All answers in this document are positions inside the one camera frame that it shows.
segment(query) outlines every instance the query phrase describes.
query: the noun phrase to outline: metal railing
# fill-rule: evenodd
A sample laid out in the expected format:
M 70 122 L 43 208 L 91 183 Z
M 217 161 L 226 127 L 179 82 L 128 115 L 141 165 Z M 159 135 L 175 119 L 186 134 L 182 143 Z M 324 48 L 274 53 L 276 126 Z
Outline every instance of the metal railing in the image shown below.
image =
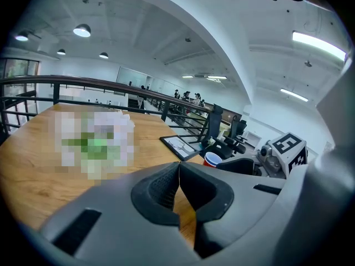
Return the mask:
M 5 96 L 4 95 L 4 85 L 16 85 L 16 84 L 50 84 L 50 87 L 53 85 L 53 97 L 52 98 L 39 98 L 37 97 L 36 91 L 26 92 L 17 96 Z M 105 91 L 114 91 L 120 92 L 123 94 L 131 94 L 136 96 L 141 96 L 150 101 L 158 110 L 145 110 L 141 108 L 130 108 L 128 106 L 120 105 L 110 105 L 110 104 L 98 104 L 91 103 L 86 101 L 76 101 L 76 100 L 64 100 L 60 98 L 59 92 L 60 88 L 69 88 L 70 86 L 82 86 L 85 89 L 87 88 L 96 88 Z M 6 136 L 9 135 L 9 127 L 19 128 L 20 125 L 10 124 L 7 120 L 7 114 L 14 115 L 24 115 L 29 120 L 29 117 L 34 117 L 37 114 L 29 113 L 27 109 L 27 101 L 49 101 L 53 102 L 53 105 L 57 103 L 68 103 L 68 104 L 78 104 L 78 105 L 98 105 L 105 108 L 112 109 L 121 109 L 130 112 L 138 113 L 147 113 L 147 114 L 156 114 L 161 115 L 163 121 L 166 118 L 170 118 L 172 121 L 181 124 L 188 123 L 186 125 L 170 125 L 171 128 L 183 128 L 189 131 L 189 135 L 179 135 L 180 137 L 196 137 L 197 141 L 190 143 L 197 143 L 201 141 L 201 138 L 205 136 L 205 130 L 207 127 L 207 119 L 200 119 L 196 117 L 191 117 L 186 114 L 187 110 L 195 110 L 209 113 L 209 110 L 196 106 L 192 103 L 173 98 L 161 93 L 157 93 L 150 90 L 139 89 L 132 86 L 127 86 L 124 84 L 119 84 L 115 82 L 91 79 L 91 78 L 80 78 L 80 77 L 69 77 L 69 76 L 59 76 L 59 75 L 50 75 L 50 76 L 22 76 L 8 79 L 0 80 L 0 114 L 1 114 L 1 123 L 4 126 L 4 132 Z M 9 108 L 17 106 L 20 103 L 25 102 L 26 112 L 20 111 L 10 111 Z M 198 124 L 198 126 L 192 125 L 190 122 L 186 121 L 190 119 Z

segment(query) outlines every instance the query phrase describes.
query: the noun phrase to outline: person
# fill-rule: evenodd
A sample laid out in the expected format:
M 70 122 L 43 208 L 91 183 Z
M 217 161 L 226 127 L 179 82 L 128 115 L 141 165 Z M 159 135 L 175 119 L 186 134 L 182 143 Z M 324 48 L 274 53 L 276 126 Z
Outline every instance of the person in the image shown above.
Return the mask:
M 179 90 L 175 90 L 174 98 L 180 99 L 180 93 Z
M 199 106 L 204 108 L 205 107 L 205 100 L 201 100 L 199 103 Z
M 184 93 L 184 96 L 182 97 L 182 100 L 185 100 L 185 101 L 190 101 L 190 91 L 186 91 Z
M 141 88 L 142 90 L 145 90 L 144 85 L 140 86 L 140 88 Z M 145 98 L 143 98 L 143 97 L 141 97 L 141 96 L 138 96 L 138 97 L 137 97 L 137 100 L 138 100 L 138 108 L 139 108 L 139 109 L 141 108 L 144 99 L 145 99 Z
M 199 105 L 200 104 L 201 95 L 199 93 L 195 94 L 195 99 L 192 101 L 193 104 Z

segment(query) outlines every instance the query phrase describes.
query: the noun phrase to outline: ceiling lamp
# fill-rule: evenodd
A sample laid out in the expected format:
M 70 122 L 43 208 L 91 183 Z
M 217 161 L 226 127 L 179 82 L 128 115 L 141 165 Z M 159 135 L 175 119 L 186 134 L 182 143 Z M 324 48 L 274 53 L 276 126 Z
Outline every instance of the ceiling lamp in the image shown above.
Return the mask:
M 285 90 L 285 89 L 281 89 L 281 91 L 282 91 L 283 93 L 285 93 L 285 94 L 292 95 L 292 96 L 294 96 L 294 97 L 296 97 L 296 98 L 298 98 L 298 99 L 300 99 L 300 100 L 308 101 L 308 99 L 306 99 L 306 98 L 304 98 L 304 97 L 302 97 L 302 96 L 300 96 L 300 95 L 297 95 L 297 94 L 295 94 L 295 93 L 293 93 L 293 92 L 291 92 L 291 91 L 288 91 L 288 90 Z
M 26 42 L 28 41 L 28 34 L 27 32 L 20 32 L 15 38 L 20 42 Z
M 337 58 L 341 59 L 342 61 L 345 60 L 345 55 L 346 53 L 344 51 L 342 51 L 341 49 L 335 47 L 334 45 L 325 42 L 324 40 L 312 37 L 310 35 L 306 35 L 303 33 L 298 33 L 298 32 L 293 32 L 292 34 L 292 39 L 295 42 L 302 42 L 302 43 L 306 43 L 308 45 L 317 47 L 319 49 L 322 49 L 334 56 L 336 56 Z
M 109 55 L 106 52 L 102 52 L 99 56 L 104 59 L 109 59 Z
M 224 76 L 207 76 L 207 78 L 209 78 L 209 79 L 223 79 L 223 80 L 227 79 L 227 77 L 224 77 Z
M 219 79 L 212 79 L 212 78 L 207 78 L 207 80 L 216 82 L 216 83 L 220 83 L 221 81 Z
M 87 24 L 78 25 L 75 29 L 73 29 L 73 32 L 84 38 L 88 38 L 91 35 L 91 29 Z
M 64 49 L 60 49 L 60 50 L 57 51 L 57 54 L 65 55 L 65 50 Z

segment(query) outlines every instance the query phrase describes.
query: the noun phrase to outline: wooden handrail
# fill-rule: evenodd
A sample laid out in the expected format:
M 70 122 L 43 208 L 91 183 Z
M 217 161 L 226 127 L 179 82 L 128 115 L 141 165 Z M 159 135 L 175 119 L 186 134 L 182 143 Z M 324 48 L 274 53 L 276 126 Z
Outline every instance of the wooden handrail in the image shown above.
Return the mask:
M 186 106 L 188 108 L 198 109 L 204 112 L 210 112 L 206 108 L 202 108 L 187 101 L 179 100 L 173 98 L 172 96 L 167 96 L 161 93 L 157 93 L 151 90 L 143 90 L 136 87 L 119 84 L 116 82 L 105 81 L 93 78 L 83 78 L 83 77 L 70 77 L 61 75 L 38 75 L 38 76 L 19 76 L 7 79 L 1 79 L 0 85 L 9 84 L 27 84 L 27 83 L 42 83 L 42 84 L 64 84 L 64 85 L 75 85 L 75 86 L 88 86 L 91 88 L 99 88 L 112 91 L 121 91 L 123 93 L 134 94 L 143 96 L 146 98 L 152 98 L 161 101 L 168 101 L 171 104 Z

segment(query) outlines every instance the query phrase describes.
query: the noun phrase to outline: window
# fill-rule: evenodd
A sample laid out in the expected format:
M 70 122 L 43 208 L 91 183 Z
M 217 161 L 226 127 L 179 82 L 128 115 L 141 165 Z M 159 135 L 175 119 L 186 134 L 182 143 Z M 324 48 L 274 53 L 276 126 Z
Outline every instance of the window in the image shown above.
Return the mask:
M 0 78 L 11 78 L 25 75 L 37 75 L 38 61 L 25 60 L 25 59 L 0 59 Z M 4 86 L 5 96 L 15 96 L 26 91 L 36 90 L 35 84 L 14 84 Z

